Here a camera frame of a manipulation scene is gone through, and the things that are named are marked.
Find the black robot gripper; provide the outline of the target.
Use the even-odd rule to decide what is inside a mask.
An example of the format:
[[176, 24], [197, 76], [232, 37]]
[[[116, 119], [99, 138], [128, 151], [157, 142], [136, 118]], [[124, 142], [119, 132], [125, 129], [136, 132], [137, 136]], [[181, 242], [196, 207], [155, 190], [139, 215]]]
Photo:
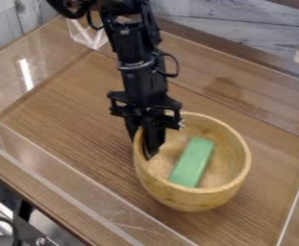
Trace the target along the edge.
[[124, 119], [129, 139], [135, 138], [143, 125], [143, 150], [149, 160], [165, 141], [165, 129], [179, 130], [183, 126], [181, 103], [168, 96], [168, 73], [165, 65], [121, 63], [117, 66], [123, 81], [123, 91], [111, 91], [111, 115]]

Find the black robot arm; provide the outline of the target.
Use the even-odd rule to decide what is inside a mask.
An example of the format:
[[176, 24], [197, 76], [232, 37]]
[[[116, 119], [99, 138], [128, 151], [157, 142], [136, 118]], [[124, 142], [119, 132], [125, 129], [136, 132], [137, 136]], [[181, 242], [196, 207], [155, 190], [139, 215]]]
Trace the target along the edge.
[[179, 74], [165, 70], [169, 55], [159, 49], [160, 30], [149, 0], [46, 1], [68, 19], [89, 19], [91, 13], [99, 12], [101, 24], [89, 28], [107, 34], [124, 87], [107, 94], [111, 115], [124, 119], [129, 135], [144, 133], [143, 149], [149, 158], [165, 141], [165, 131], [183, 127], [183, 105], [168, 96], [167, 81]]

